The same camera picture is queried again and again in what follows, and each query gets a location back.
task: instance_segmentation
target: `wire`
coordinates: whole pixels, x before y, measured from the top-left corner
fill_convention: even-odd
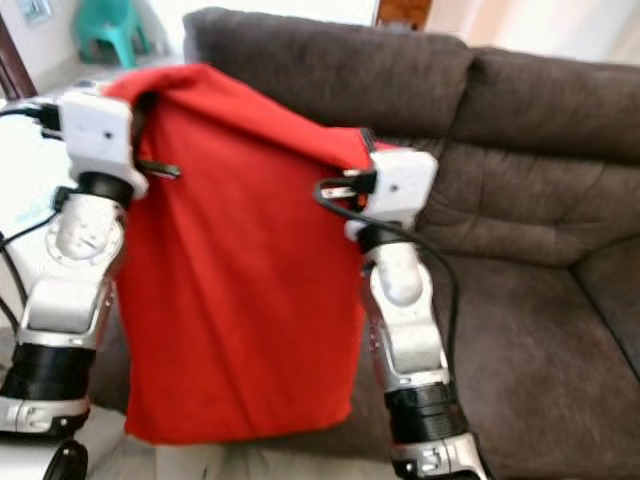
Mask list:
[[[8,117],[10,115],[21,115],[26,117],[33,117],[34,112],[36,112],[36,107],[33,105],[21,105],[17,108],[6,108],[4,110],[0,110],[0,117]]]
[[[16,317],[16,314],[13,313],[13,311],[9,308],[9,305],[7,305],[7,302],[5,302],[2,297],[0,297],[0,310],[2,310],[2,313],[4,313],[7,317],[7,320],[9,320],[13,332],[17,332],[19,326],[18,317]]]
[[[4,234],[0,232],[0,242],[4,240]],[[7,268],[9,269],[9,273],[11,274],[11,278],[13,282],[16,284],[16,288],[18,289],[18,295],[20,296],[20,301],[22,302],[22,306],[27,304],[27,289],[24,286],[24,282],[20,277],[20,273],[18,272],[18,268],[16,267],[15,262],[13,261],[13,257],[9,253],[9,250],[3,248],[0,250],[2,256],[4,258],[5,263],[7,264]]]
[[[367,225],[371,225],[374,227],[378,227],[382,230],[386,230],[391,233],[395,233],[407,241],[411,243],[415,243],[421,249],[421,251],[425,252],[428,256],[436,260],[440,263],[447,272],[451,282],[451,306],[449,313],[449,329],[447,331],[446,337],[446,348],[445,355],[447,356],[447,363],[449,364],[449,375],[452,378],[452,382],[450,383],[453,390],[454,395],[457,397],[456,393],[456,383],[455,383],[455,338],[456,332],[458,328],[458,299],[460,296],[460,286],[458,284],[458,278],[456,277],[453,268],[447,262],[447,260],[438,252],[436,252],[433,248],[431,248],[425,240],[419,235],[405,230],[402,227],[397,226],[396,224],[383,222],[380,220],[376,220],[374,218],[367,217],[366,215],[362,215],[358,212],[354,212],[347,208],[341,207],[340,205],[332,202],[331,200],[324,197],[322,194],[322,190],[325,188],[334,188],[334,187],[349,187],[353,183],[353,177],[343,177],[343,178],[328,178],[324,180],[320,180],[316,183],[313,198],[316,202],[318,202],[321,206],[326,208],[327,210],[340,215],[343,218],[348,220],[357,220]]]
[[[47,223],[49,223],[53,217],[55,217],[57,215],[57,213],[54,213],[52,215],[50,215],[49,217],[47,217],[46,220],[43,220],[41,222],[36,223],[35,225],[31,225],[29,228],[25,228],[24,230],[22,230],[21,232],[18,232],[14,235],[11,235],[10,237],[5,238],[4,240],[2,240],[0,242],[0,251],[4,250],[6,248],[7,245],[9,245],[11,242],[19,239],[20,237],[24,237],[25,235],[30,234],[31,232],[35,232],[36,230],[38,230],[39,228],[44,227]]]
[[[376,139],[373,132],[368,128],[361,128],[360,133],[362,134],[362,141],[364,142],[364,146],[367,147],[367,151],[369,153],[375,152]]]
[[[22,302],[23,306],[26,305],[27,303],[27,291],[25,289],[24,282],[22,281],[22,277],[20,277],[20,273],[16,268],[16,264],[13,262],[13,258],[11,258],[11,255],[7,250],[7,245],[17,240],[18,238],[21,238],[25,235],[28,235],[31,232],[36,231],[39,228],[44,227],[56,215],[57,214],[54,213],[53,215],[50,215],[46,220],[43,220],[41,222],[36,223],[35,225],[25,228],[24,230],[7,238],[3,238],[2,234],[0,233],[0,239],[2,239],[0,241],[0,253],[4,257],[5,261],[7,262],[9,273],[11,273],[11,277],[13,278],[13,281],[16,284],[16,288],[18,289],[18,294],[20,295],[20,301]],[[2,310],[2,313],[4,313],[5,316],[7,317],[7,320],[9,320],[9,323],[11,324],[11,328],[13,329],[14,333],[17,332],[20,325],[18,322],[18,318],[13,313],[11,308],[9,308],[9,305],[7,305],[7,302],[5,302],[5,300],[2,297],[0,297],[0,310]]]

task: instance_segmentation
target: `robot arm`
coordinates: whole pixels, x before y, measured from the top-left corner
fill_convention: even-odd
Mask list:
[[[78,188],[59,190],[49,255],[0,387],[0,477],[12,480],[86,477],[86,449],[72,438],[89,415],[89,370],[115,295],[126,210],[147,190],[131,159],[126,104],[74,92],[59,115]]]
[[[346,172],[348,181],[323,189],[324,202],[316,199],[351,219],[346,235],[365,258],[362,299],[390,416],[395,473],[405,480],[490,480],[449,374],[433,314],[431,276],[408,241],[411,234],[403,234],[427,200],[437,163],[408,149],[375,152],[371,158],[372,172]],[[362,195],[366,207],[355,215],[326,203]],[[389,223],[391,229],[383,228]]]

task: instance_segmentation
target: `plastic stool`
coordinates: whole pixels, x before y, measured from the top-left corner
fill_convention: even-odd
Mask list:
[[[83,0],[74,21],[83,60],[93,62],[92,44],[102,40],[113,45],[125,68],[136,66],[133,39],[137,35],[144,53],[151,52],[140,17],[129,0]]]

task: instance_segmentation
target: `couch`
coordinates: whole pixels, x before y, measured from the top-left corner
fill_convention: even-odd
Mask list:
[[[500,478],[640,478],[640,70],[217,8],[184,24],[188,62],[437,156],[417,230],[459,278],[461,401]],[[446,334],[448,281],[430,267]],[[93,392],[122,409],[114,328],[96,367],[111,384]],[[361,357],[344,424],[258,444],[386,458]]]

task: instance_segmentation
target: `upholstery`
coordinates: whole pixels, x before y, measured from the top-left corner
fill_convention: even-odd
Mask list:
[[[184,21],[187,61],[437,156],[417,229],[460,281],[458,386],[499,477],[639,479],[640,70],[222,9]],[[260,444],[382,460],[368,357],[344,424]]]
[[[438,35],[283,22],[219,8],[190,14],[184,23],[190,61],[216,65],[318,122],[367,125],[386,135],[444,135],[472,60],[462,42]]]
[[[640,238],[595,252],[573,270],[640,378]]]
[[[473,50],[453,136],[510,150],[637,164],[638,70]]]
[[[639,168],[453,142],[439,163],[420,232],[441,250],[559,267],[640,233]]]

